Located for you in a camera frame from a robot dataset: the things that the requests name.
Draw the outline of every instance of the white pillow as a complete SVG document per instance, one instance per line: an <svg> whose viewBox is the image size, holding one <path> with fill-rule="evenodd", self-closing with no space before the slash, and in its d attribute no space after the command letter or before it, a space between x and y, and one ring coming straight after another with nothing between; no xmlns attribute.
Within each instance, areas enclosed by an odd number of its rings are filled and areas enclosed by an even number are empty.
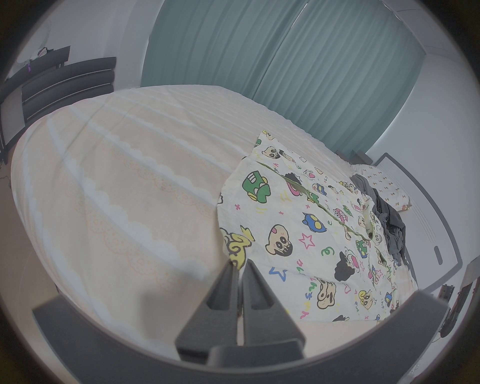
<svg viewBox="0 0 480 384"><path fill-rule="evenodd" d="M355 164L352 167L356 173L365 177L370 186L378 191L378 195L397 211L405 211L411 207L407 193L379 168L365 164Z"/></svg>

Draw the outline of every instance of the curtain fold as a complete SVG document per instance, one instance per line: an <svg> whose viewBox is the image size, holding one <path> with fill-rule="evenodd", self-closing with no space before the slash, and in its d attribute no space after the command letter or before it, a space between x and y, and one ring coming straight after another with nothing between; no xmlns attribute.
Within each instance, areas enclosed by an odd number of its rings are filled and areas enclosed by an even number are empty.
<svg viewBox="0 0 480 384"><path fill-rule="evenodd" d="M220 85L252 98L306 0L165 0L141 86Z"/></svg>
<svg viewBox="0 0 480 384"><path fill-rule="evenodd" d="M405 103L424 56L379 0L310 0L253 99L332 151L366 152Z"/></svg>

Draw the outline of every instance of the cartoon print blanket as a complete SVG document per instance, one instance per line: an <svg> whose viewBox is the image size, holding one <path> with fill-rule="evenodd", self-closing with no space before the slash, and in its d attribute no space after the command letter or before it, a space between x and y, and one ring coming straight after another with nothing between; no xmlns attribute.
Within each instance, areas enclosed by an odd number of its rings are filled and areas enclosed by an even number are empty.
<svg viewBox="0 0 480 384"><path fill-rule="evenodd" d="M252 259L296 321L382 320L397 265L373 205L263 131L218 201L224 253L240 272Z"/></svg>

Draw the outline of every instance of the mattress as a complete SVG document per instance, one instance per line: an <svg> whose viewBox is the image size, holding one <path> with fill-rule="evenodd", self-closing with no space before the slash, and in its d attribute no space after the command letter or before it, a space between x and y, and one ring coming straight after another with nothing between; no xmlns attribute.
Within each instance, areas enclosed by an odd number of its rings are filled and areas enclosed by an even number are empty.
<svg viewBox="0 0 480 384"><path fill-rule="evenodd" d="M220 191L264 130L338 180L354 174L323 143L237 93L157 86L82 100L35 122L13 155L13 198L63 294L119 337L178 359L175 337L226 261ZM397 273L406 299L414 283L406 268ZM375 326L339 323L302 325L306 355ZM309 341L326 329L336 335L330 343Z"/></svg>

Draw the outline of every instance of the star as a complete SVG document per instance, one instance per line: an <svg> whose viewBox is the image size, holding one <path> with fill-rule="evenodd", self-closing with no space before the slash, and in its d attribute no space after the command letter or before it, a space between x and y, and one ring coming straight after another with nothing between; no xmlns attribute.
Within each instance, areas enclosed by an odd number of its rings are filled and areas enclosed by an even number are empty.
<svg viewBox="0 0 480 384"><path fill-rule="evenodd" d="M301 243L303 243L303 245L305 246L305 249L308 249L308 247L314 247L315 246L315 244L312 241L312 235L307 236L304 233L302 233L301 235L302 235L302 238L299 239L299 241Z"/></svg>

